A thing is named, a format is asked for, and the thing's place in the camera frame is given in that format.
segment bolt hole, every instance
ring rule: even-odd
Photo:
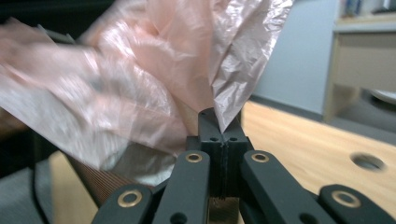
[[[361,200],[359,200],[355,195],[342,191],[336,190],[332,192],[332,198],[343,206],[350,208],[358,208],[361,206]]]
[[[172,224],[185,224],[187,223],[187,217],[186,215],[182,213],[174,213],[171,216],[171,223]]]
[[[126,190],[118,198],[117,202],[121,207],[134,207],[142,201],[143,195],[137,190]]]
[[[187,161],[189,161],[189,162],[198,162],[198,161],[201,161],[201,160],[202,160],[202,156],[199,155],[199,154],[194,153],[194,154],[189,154],[189,155],[187,155],[187,156],[186,156],[186,159],[187,159]]]
[[[304,224],[318,224],[318,220],[314,216],[309,215],[307,213],[300,214],[300,220]]]
[[[261,154],[261,153],[253,154],[251,156],[251,159],[253,159],[254,161],[257,161],[257,162],[267,162],[270,160],[267,156],[265,156],[264,154]]]
[[[124,200],[126,203],[133,203],[133,202],[136,201],[136,199],[137,199],[137,196],[136,196],[135,194],[128,194],[128,195],[125,195],[125,197],[123,198],[123,200]]]
[[[365,153],[355,153],[350,156],[350,159],[360,168],[380,172],[385,169],[385,163],[379,158]]]

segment black metal bracket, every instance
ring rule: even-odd
[[[116,190],[93,223],[206,223],[208,199],[239,198],[245,223],[395,223],[370,199],[345,186],[305,190],[268,152],[254,150],[235,119],[221,133],[213,108],[199,114],[170,178],[154,189]]]

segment wooden surface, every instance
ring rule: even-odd
[[[337,72],[339,72],[339,56],[341,51],[339,35],[335,35],[332,42],[332,63],[329,69],[326,86],[326,101],[323,111],[323,119],[326,122],[335,117],[342,110],[352,105],[361,95],[360,87],[351,87],[346,85],[337,85]]]
[[[61,152],[49,157],[54,224],[88,224],[97,207],[69,161]]]
[[[306,189],[341,184],[360,191],[396,217],[396,147],[323,124],[247,103],[243,127],[256,149],[275,155]],[[365,170],[353,153],[369,153],[386,164]]]
[[[396,147],[248,102],[243,127],[256,149],[275,155],[306,188],[357,189],[396,217]],[[369,153],[386,164],[380,172],[355,165],[352,153]],[[55,224],[90,223],[96,206],[61,154],[50,158]]]
[[[396,91],[396,32],[336,35],[335,83],[364,89]]]

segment floor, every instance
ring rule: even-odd
[[[396,145],[396,105],[379,102],[364,91],[361,99],[330,123],[333,127]],[[39,200],[51,220],[50,168],[37,166]],[[28,168],[0,179],[0,223],[42,223],[31,199]]]

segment translucent plastic bag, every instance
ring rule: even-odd
[[[156,185],[196,134],[199,111],[214,106],[224,131],[242,108],[290,7],[122,0],[84,47],[12,22],[0,28],[0,107],[79,161]]]

